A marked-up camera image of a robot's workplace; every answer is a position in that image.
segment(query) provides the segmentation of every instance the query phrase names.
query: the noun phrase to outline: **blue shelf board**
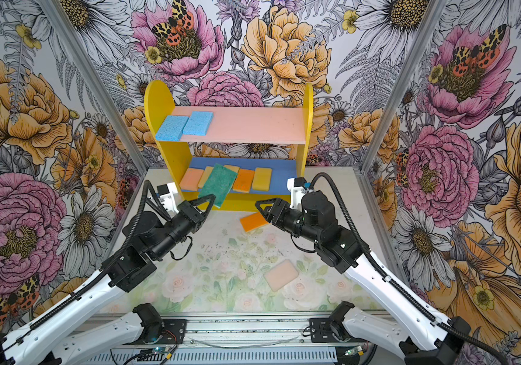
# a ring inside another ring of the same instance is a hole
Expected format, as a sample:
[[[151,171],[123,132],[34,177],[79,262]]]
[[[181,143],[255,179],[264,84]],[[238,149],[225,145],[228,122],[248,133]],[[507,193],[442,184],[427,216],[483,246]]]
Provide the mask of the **blue shelf board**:
[[[250,189],[250,194],[289,195],[287,179],[297,177],[297,162],[293,159],[249,159],[249,158],[219,158],[219,157],[192,157],[190,167],[204,170],[206,166],[215,164],[238,166],[241,169],[254,171],[257,167],[272,169],[268,192]],[[230,190],[232,194],[243,194]]]

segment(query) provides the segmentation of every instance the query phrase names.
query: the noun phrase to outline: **butterfly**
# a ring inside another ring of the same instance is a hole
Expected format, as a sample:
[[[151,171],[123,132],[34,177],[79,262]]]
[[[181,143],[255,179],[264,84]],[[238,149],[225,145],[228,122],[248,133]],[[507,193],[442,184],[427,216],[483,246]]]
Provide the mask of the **butterfly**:
[[[193,14],[187,11],[185,0],[173,0],[171,4],[172,17],[167,23],[159,23],[151,28],[151,32],[161,43],[167,42],[169,46],[176,46],[181,43],[182,36],[186,35],[186,30],[193,29]]]
[[[17,292],[0,298],[0,327],[9,316],[15,318],[29,310],[39,299],[40,277],[34,275],[21,285]]]
[[[502,24],[496,30],[489,33],[482,44],[469,49],[467,47],[457,47],[453,50],[453,75],[461,77],[472,69],[487,68],[500,55],[499,45],[504,40],[505,30],[508,25]]]
[[[398,186],[408,187],[408,175],[406,174],[406,163],[408,162],[408,151],[396,155],[396,183]]]

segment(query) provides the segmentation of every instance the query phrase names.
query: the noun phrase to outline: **green scouring pad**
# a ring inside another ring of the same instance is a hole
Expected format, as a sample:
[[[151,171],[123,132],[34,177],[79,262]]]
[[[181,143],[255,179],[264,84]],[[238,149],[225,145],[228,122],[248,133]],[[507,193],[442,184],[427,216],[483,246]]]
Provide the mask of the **green scouring pad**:
[[[222,207],[224,200],[226,199],[227,194],[232,189],[232,185],[234,184],[234,180],[238,174],[230,169],[225,168],[220,164],[215,164],[212,173],[210,173],[210,177],[204,184],[204,187],[200,191],[200,197],[206,196],[209,194],[214,194],[216,196],[216,200],[214,201],[214,205],[218,208]]]

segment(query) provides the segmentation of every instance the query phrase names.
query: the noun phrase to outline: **wallpaper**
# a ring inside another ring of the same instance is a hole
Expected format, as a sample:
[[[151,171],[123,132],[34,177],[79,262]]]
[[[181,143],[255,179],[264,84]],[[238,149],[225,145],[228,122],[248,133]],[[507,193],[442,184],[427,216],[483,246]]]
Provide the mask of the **wallpaper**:
[[[61,4],[150,165],[164,163],[147,127],[144,93],[160,79],[177,105],[194,106],[295,107],[312,84],[307,164],[347,166],[359,164],[377,126],[358,119],[385,105],[428,0],[178,0],[176,13],[172,0]],[[62,54],[59,40],[36,21],[27,23],[34,36]],[[73,77],[65,81],[74,84]],[[78,84],[78,91],[85,89]],[[200,157],[296,155],[294,145],[190,147]]]
[[[410,287],[520,365],[521,1],[450,2],[395,113],[368,177]]]
[[[34,35],[43,29],[50,37]],[[100,266],[139,176],[28,1],[0,1],[0,331]]]

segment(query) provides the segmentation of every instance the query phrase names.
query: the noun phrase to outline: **floral tabletop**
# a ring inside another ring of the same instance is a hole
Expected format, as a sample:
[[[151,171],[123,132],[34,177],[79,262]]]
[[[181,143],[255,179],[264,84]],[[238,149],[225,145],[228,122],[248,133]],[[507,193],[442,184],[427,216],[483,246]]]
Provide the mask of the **floral tabletop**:
[[[382,309],[316,253],[297,250],[276,227],[245,233],[239,219],[248,214],[213,211],[206,230],[193,235],[185,259],[166,256],[156,263],[155,273],[102,312],[124,313],[141,303],[152,303],[160,313],[331,311],[343,300],[362,309]],[[309,244],[298,241],[303,247]],[[178,245],[175,256],[181,257],[186,248],[186,242]],[[273,292],[263,275],[286,259],[299,276]]]

